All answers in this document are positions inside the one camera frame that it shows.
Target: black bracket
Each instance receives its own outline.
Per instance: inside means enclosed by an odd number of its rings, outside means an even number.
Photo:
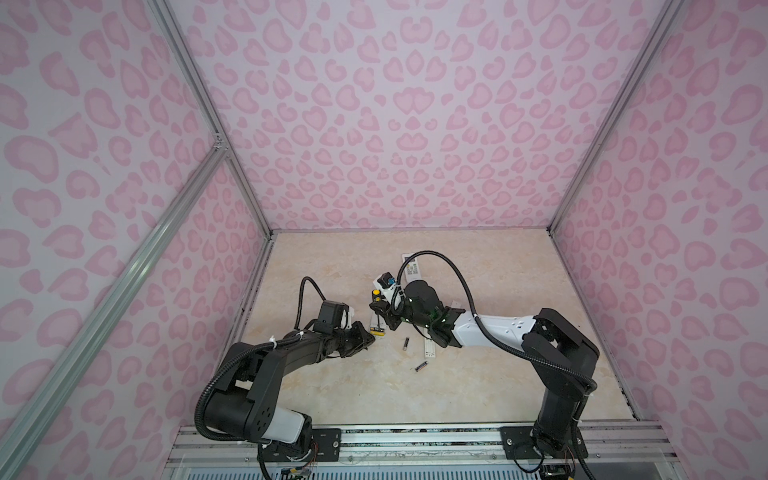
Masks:
[[[541,453],[533,448],[531,427],[501,427],[499,431],[502,434],[502,446],[504,447],[504,454],[507,460],[514,458],[517,460],[539,460],[541,458]],[[577,434],[579,443],[576,445],[576,448],[579,449],[584,458],[587,458],[589,456],[587,444],[584,443],[581,432],[577,432]],[[574,450],[570,438],[568,439],[568,446],[571,447],[574,455],[576,455],[576,450]],[[565,451],[555,458],[565,459]]]
[[[317,462],[338,462],[339,446],[341,445],[341,429],[312,429],[312,442],[317,444]],[[277,451],[277,442],[264,447],[265,462],[308,462],[309,457],[292,460],[284,453]]]

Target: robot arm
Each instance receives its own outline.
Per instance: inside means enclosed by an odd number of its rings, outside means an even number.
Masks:
[[[544,308],[535,316],[480,316],[484,333],[475,315],[444,306],[435,290],[424,280],[415,280],[401,289],[392,275],[385,273],[373,286],[380,295],[375,296],[378,299],[370,307],[384,318],[392,330],[397,329],[401,322],[407,322],[426,329],[430,338],[443,348],[496,347],[499,346],[496,343],[501,343],[520,352],[519,356],[532,358],[546,392],[531,430],[531,439],[541,452],[552,457],[563,456],[564,447],[571,437],[572,423],[574,419],[578,420],[584,409],[589,387],[583,380],[553,370],[544,363],[554,363],[563,367],[561,370],[591,378],[600,353],[560,313]]]
[[[197,403],[197,431],[213,440],[275,441],[278,452],[303,457],[310,449],[312,419],[276,405],[283,377],[333,353],[355,355],[375,339],[360,322],[349,325],[344,303],[323,301],[310,325],[311,330],[294,330],[274,343],[232,345]],[[238,386],[238,380],[252,382],[251,387]]]
[[[443,348],[494,346],[531,362],[546,387],[541,410],[530,431],[531,442],[542,458],[544,454],[563,458],[568,440],[576,444],[576,421],[597,385],[591,376],[599,357],[598,348],[552,309],[541,309],[535,316],[480,317],[466,282],[447,257],[422,251],[408,258],[403,267],[427,253],[443,258],[453,268],[465,288],[471,311],[444,306],[436,291],[423,280],[411,282],[401,290],[399,279],[389,273],[374,282],[371,309],[392,330],[402,322],[425,328]],[[230,347],[198,400],[197,431],[213,440],[274,441],[276,450],[288,457],[305,455],[312,441],[311,418],[276,405],[283,376],[301,366],[321,362],[334,352],[340,357],[354,355],[375,340],[360,322],[349,325],[349,307],[343,303],[323,301],[311,326],[311,330],[294,330],[271,343],[237,343]],[[238,380],[253,384],[245,389],[237,385]]]

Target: marble floor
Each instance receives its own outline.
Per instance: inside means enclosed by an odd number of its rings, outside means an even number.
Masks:
[[[595,344],[597,336],[545,230],[428,230],[361,233],[280,233],[243,341],[261,343],[293,327],[299,282],[318,283],[328,300],[347,303],[369,325],[372,281],[397,274],[402,253],[437,250],[467,280],[482,316],[524,316],[558,310]],[[446,305],[466,298],[447,264],[419,258],[422,278]],[[302,325],[320,300],[307,284]],[[402,350],[410,337],[407,351]],[[533,367],[499,349],[441,349],[420,372],[424,341],[412,326],[377,337],[348,359],[327,359],[283,379],[278,405],[320,424],[519,422],[536,419],[544,386]],[[583,419],[632,419],[604,354],[594,378],[598,390]]]

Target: pink leopard print wall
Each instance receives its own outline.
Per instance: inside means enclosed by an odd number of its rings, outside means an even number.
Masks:
[[[691,480],[768,478],[766,25],[692,3],[557,237]]]
[[[147,13],[0,5],[0,434],[212,144]]]
[[[661,0],[173,0],[275,228],[546,225]]]
[[[263,239],[222,165],[19,480],[158,478]]]

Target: enclosure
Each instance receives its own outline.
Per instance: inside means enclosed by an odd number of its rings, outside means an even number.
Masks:
[[[419,250],[480,316],[553,308],[598,346],[598,478],[768,475],[765,2],[0,12],[0,477],[260,478],[191,427],[224,353],[288,333],[304,276],[367,328],[372,282]],[[446,264],[419,269],[467,307]],[[281,406],[346,429],[349,461],[317,475],[540,478],[497,458],[499,427],[538,414],[533,367],[438,347],[416,372],[427,349],[401,326],[285,377]],[[475,460],[351,440],[399,429],[469,432]]]

